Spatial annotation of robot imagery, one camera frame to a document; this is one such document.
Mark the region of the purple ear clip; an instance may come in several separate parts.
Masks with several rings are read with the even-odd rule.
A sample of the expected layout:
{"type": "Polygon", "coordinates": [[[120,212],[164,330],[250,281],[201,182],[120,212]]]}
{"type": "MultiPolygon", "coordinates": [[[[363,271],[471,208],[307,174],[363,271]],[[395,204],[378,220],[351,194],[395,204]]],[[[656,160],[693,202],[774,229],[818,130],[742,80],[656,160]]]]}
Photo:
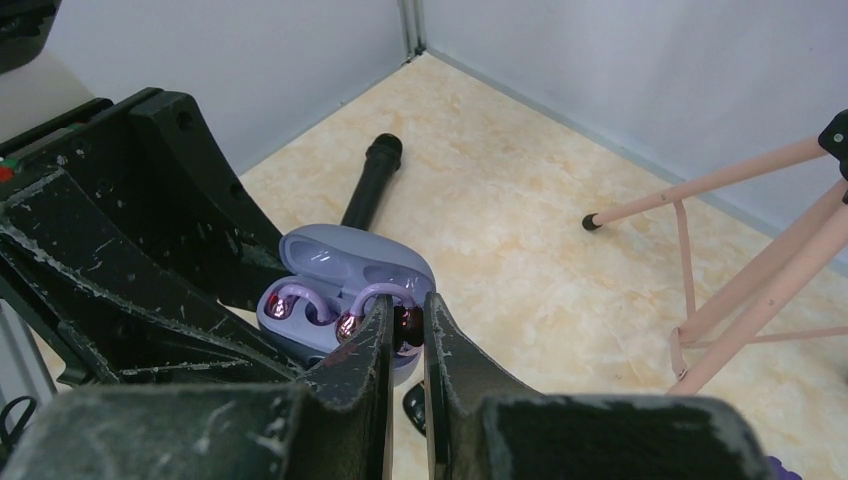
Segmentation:
{"type": "Polygon", "coordinates": [[[335,326],[339,344],[353,337],[367,319],[368,302],[375,297],[389,296],[398,302],[390,310],[378,315],[385,326],[393,327],[392,348],[397,358],[418,355],[424,344],[424,312],[410,290],[393,283],[373,283],[362,289],[343,312],[335,326]]]}
{"type": "Polygon", "coordinates": [[[260,312],[275,321],[283,321],[302,310],[306,319],[318,326],[329,325],[337,318],[330,303],[317,291],[299,283],[273,286],[262,302],[260,312]]]}

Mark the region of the black earbud charging case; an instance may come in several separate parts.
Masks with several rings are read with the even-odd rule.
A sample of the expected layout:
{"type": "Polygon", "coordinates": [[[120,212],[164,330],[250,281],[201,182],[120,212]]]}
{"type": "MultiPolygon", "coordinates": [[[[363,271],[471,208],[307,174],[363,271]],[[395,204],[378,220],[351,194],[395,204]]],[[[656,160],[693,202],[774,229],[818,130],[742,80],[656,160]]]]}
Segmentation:
{"type": "Polygon", "coordinates": [[[427,434],[426,429],[426,393],[424,382],[415,383],[403,396],[402,408],[406,418],[414,429],[423,437],[427,434]]]}

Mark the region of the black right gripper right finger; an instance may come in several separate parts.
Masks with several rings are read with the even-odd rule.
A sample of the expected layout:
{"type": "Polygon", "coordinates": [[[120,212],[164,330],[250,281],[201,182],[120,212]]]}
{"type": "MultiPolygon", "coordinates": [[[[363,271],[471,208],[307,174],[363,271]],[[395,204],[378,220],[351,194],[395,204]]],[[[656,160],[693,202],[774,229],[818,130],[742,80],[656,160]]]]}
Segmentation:
{"type": "Polygon", "coordinates": [[[701,396],[544,394],[424,305],[433,479],[771,479],[753,429],[701,396]]]}

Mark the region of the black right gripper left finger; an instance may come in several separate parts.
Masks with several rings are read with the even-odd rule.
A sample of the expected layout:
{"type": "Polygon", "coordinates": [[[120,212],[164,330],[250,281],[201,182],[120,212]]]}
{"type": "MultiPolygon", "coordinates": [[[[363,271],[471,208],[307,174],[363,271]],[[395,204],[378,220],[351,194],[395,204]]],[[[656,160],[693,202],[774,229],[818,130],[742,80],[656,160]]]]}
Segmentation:
{"type": "Polygon", "coordinates": [[[387,479],[392,334],[360,330],[289,383],[90,386],[27,428],[5,479],[387,479]]]}

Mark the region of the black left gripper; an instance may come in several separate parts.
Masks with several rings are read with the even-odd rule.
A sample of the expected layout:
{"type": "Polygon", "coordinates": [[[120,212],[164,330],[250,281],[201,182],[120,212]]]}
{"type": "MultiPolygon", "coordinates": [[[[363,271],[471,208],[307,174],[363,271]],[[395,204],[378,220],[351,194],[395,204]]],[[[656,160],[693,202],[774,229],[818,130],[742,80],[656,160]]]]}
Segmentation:
{"type": "Polygon", "coordinates": [[[9,151],[18,159],[1,185],[1,296],[65,362],[63,383],[299,375],[219,303],[254,310],[287,271],[281,232],[191,95],[96,99],[9,151]]]}

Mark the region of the grey blue oval case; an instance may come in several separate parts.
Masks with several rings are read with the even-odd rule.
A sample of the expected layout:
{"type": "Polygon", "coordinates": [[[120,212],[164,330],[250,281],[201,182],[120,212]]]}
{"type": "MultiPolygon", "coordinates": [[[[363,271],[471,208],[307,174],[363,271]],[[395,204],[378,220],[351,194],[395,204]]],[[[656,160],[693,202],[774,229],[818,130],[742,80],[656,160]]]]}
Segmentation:
{"type": "Polygon", "coordinates": [[[281,351],[312,367],[341,344],[335,336],[339,316],[357,294],[373,283],[393,283],[411,291],[418,305],[435,291],[433,271],[424,258],[394,240],[364,230],[330,224],[312,224],[285,234],[278,245],[288,275],[272,282],[256,308],[260,330],[281,351]],[[260,312],[273,286],[299,283],[317,291],[335,310],[329,325],[310,323],[297,311],[275,321],[260,312]]]}

